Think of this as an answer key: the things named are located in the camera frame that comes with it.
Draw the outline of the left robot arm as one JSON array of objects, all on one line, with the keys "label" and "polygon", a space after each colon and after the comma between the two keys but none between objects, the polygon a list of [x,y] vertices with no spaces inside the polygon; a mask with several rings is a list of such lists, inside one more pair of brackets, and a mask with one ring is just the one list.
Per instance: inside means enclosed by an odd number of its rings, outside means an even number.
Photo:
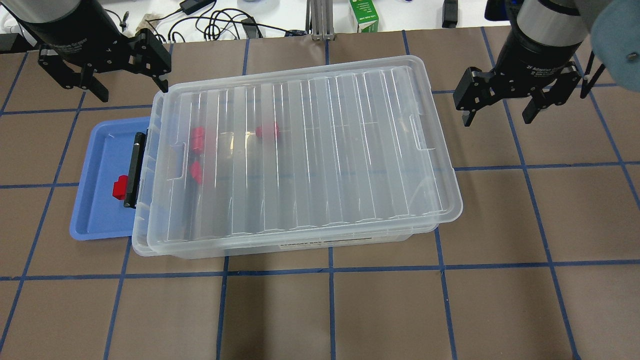
[{"label": "left robot arm", "polygon": [[102,102],[109,91],[96,74],[127,71],[169,91],[169,51],[151,30],[128,37],[96,0],[3,0],[2,5],[39,44],[38,63],[64,89],[91,92]]}]

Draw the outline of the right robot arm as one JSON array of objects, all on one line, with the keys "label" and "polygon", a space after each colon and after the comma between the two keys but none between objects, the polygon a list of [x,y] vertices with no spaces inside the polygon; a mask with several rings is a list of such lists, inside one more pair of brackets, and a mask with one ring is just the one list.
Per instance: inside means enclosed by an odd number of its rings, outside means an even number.
[{"label": "right robot arm", "polygon": [[502,100],[528,98],[526,124],[563,105],[576,86],[585,98],[604,71],[639,91],[637,0],[489,0],[484,17],[509,21],[494,68],[469,67],[455,88],[455,108],[468,127],[478,111]]}]

